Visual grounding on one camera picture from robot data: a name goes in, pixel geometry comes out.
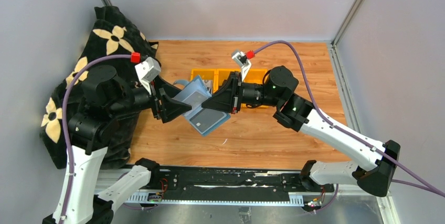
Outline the grey credit card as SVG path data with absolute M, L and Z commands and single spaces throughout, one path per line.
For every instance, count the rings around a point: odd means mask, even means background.
M 225 113 L 223 112 L 212 109 L 201 109 L 190 121 L 199 132 L 204 133 L 224 117 Z

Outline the blue leather card holder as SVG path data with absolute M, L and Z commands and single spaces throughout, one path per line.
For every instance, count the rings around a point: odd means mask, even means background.
M 174 84 L 183 86 L 183 89 L 174 96 L 174 100 L 192 107 L 182 116 L 200 135 L 207 136 L 230 119 L 228 113 L 202 107 L 202 103 L 211 97 L 211 93 L 200 76 L 191 81 L 176 80 Z

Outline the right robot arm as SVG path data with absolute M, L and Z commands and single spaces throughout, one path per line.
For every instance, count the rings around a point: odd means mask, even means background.
M 243 82 L 233 71 L 202 106 L 235 114 L 248 107 L 270 106 L 273 117 L 287 129 L 315 137 L 349 157 L 348 162 L 326 163 L 309 160 L 299 174 L 306 191 L 328 184 L 356 185 L 377 197 L 385 197 L 395 173 L 400 145 L 366 137 L 332 119 L 311 102 L 295 93 L 298 80 L 284 66 L 269 70 L 261 84 Z

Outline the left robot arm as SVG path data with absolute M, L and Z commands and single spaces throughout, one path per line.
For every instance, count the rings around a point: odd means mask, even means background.
M 163 123 L 191 110 L 175 100 L 179 89 L 157 76 L 146 63 L 136 66 L 144 87 L 131 88 L 110 65 L 93 67 L 82 84 L 85 104 L 71 118 L 62 118 L 67 145 L 67 170 L 55 212 L 43 223 L 110 223 L 115 212 L 140 188 L 168 188 L 160 165 L 138 160 L 114 184 L 96 193 L 100 167 L 111 139 L 122 128 L 120 120 L 151 109 Z

